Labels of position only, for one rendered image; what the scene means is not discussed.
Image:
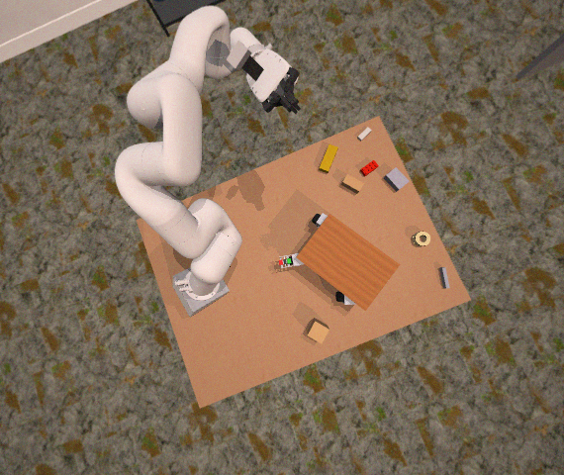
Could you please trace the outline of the yellow rectangular block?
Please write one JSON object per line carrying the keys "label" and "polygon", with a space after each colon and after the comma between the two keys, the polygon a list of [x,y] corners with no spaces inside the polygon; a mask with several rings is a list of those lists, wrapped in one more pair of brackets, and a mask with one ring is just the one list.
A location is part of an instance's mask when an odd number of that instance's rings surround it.
{"label": "yellow rectangular block", "polygon": [[333,162],[333,159],[336,155],[337,150],[338,150],[337,146],[329,144],[329,147],[328,147],[327,152],[324,156],[324,159],[321,163],[319,171],[329,173],[329,169],[331,167],[331,164]]}

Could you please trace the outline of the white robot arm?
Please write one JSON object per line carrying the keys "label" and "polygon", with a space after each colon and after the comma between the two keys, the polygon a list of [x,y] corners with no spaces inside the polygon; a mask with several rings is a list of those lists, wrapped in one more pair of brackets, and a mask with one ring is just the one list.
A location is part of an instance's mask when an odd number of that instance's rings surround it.
{"label": "white robot arm", "polygon": [[163,129],[163,142],[124,149],[115,166],[116,184],[149,226],[193,259],[191,271],[174,282],[184,284],[179,291],[194,300],[205,301],[218,292],[242,237],[216,202],[201,198],[187,209],[163,186],[189,186],[200,176],[205,73],[222,79],[242,70],[256,81],[264,69],[250,55],[267,48],[273,50],[246,28],[230,34],[228,16],[219,7],[199,8],[181,21],[169,60],[138,81],[127,96],[133,118],[148,128]]}

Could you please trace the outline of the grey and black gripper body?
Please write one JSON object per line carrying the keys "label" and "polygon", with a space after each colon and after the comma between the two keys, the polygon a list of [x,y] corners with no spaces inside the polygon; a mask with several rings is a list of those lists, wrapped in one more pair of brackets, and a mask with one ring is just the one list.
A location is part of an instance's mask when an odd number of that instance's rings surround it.
{"label": "grey and black gripper body", "polygon": [[[257,56],[255,56],[256,53]],[[290,75],[287,72],[289,67],[292,66],[278,53],[268,48],[254,52],[251,57],[264,69],[256,81],[248,74],[246,76],[248,85],[256,99],[260,103],[266,99],[270,102],[272,91],[284,96],[284,91],[279,82],[282,78],[285,81],[289,78]]]}

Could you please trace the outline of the beige roll of masking tape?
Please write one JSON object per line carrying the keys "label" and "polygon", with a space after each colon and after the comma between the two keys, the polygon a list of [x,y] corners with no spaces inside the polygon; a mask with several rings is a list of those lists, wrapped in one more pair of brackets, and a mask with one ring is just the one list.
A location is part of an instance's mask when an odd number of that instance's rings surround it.
{"label": "beige roll of masking tape", "polygon": [[[423,242],[420,241],[420,236],[423,237]],[[427,244],[429,244],[429,242],[430,242],[430,235],[429,235],[428,233],[426,233],[426,232],[419,232],[419,233],[416,233],[416,234],[414,234],[414,236],[413,236],[413,242],[414,242],[414,244],[417,245],[417,246],[424,246],[424,245],[427,245]]]}

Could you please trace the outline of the red toy building brick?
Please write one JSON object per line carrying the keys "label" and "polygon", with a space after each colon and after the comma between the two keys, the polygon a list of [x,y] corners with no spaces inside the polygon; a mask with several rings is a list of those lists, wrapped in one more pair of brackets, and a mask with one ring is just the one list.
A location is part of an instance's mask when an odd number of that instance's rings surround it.
{"label": "red toy building brick", "polygon": [[375,162],[375,160],[371,161],[370,163],[368,163],[366,166],[364,166],[363,168],[361,168],[361,173],[366,176],[368,175],[370,172],[372,172],[373,170],[375,170],[379,165]]}

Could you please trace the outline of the wooden dolly with black caster wheels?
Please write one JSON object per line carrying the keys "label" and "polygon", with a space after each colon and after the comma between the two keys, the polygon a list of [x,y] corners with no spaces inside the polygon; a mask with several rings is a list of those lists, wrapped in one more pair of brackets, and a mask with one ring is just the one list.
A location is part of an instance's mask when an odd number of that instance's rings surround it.
{"label": "wooden dolly with black caster wheels", "polygon": [[400,264],[331,214],[312,222],[318,229],[301,252],[280,256],[279,265],[306,264],[339,291],[338,302],[366,311]]}

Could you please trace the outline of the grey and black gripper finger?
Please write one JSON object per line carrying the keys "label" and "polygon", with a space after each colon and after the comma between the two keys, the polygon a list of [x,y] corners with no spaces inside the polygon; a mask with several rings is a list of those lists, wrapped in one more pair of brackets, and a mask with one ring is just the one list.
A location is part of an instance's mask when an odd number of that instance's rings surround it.
{"label": "grey and black gripper finger", "polygon": [[298,110],[300,111],[300,107],[297,105],[299,103],[299,101],[297,100],[297,98],[294,96],[294,82],[297,80],[298,76],[299,76],[299,72],[297,71],[297,69],[293,68],[293,67],[289,67],[289,70],[287,72],[287,74],[289,74],[289,78],[287,78],[287,80],[285,81],[283,78],[282,80],[279,82],[279,84],[281,85],[283,91],[284,91],[284,96],[288,99],[288,101]]}
{"label": "grey and black gripper finger", "polygon": [[268,102],[267,99],[262,102],[263,109],[267,113],[269,113],[274,107],[283,106],[289,113],[293,111],[295,114],[297,114],[298,111],[284,96],[280,96],[275,91],[272,91],[270,96],[273,97],[270,102]]}

